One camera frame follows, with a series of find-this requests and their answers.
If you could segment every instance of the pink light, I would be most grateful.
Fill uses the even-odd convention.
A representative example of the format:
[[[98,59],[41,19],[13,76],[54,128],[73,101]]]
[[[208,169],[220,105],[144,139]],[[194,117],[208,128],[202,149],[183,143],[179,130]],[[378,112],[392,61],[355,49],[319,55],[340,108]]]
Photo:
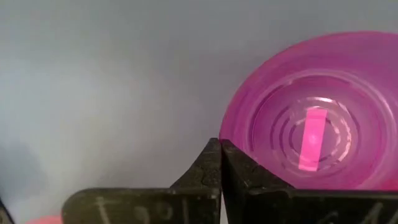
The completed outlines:
[[[303,142],[298,168],[317,171],[321,154],[327,110],[309,109],[305,118]]]

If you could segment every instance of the gray wall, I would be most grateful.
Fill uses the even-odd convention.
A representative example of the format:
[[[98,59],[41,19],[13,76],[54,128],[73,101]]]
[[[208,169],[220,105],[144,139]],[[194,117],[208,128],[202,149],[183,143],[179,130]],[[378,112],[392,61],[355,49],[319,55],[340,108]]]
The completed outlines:
[[[271,55],[398,29],[394,0],[0,0],[0,194],[18,223],[87,187],[166,187]]]

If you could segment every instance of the gray background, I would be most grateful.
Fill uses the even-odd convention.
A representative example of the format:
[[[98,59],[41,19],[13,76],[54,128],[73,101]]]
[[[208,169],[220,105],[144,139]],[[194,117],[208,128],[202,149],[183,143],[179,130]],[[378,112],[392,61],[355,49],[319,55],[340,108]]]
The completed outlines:
[[[0,0],[0,194],[17,223],[87,187],[166,187],[263,61],[395,0]]]

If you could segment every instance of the pink rectangle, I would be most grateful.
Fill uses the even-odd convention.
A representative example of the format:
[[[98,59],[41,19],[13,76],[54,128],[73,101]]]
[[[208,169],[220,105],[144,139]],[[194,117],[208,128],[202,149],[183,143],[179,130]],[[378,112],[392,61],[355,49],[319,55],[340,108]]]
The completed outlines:
[[[317,171],[318,169],[327,112],[323,109],[307,110],[298,164],[301,170]]]

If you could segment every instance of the pink object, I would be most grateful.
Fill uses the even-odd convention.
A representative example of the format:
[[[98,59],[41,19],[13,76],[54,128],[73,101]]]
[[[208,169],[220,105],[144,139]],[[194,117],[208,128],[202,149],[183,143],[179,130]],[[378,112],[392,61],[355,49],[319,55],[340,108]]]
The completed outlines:
[[[220,138],[296,188],[398,190],[397,83],[396,34],[304,41],[240,86]],[[313,112],[325,117],[308,119]]]
[[[298,168],[301,170],[317,171],[318,169],[327,112],[323,109],[309,109],[307,111],[298,163]]]
[[[29,221],[26,224],[62,224],[60,216],[47,216],[38,220]]]

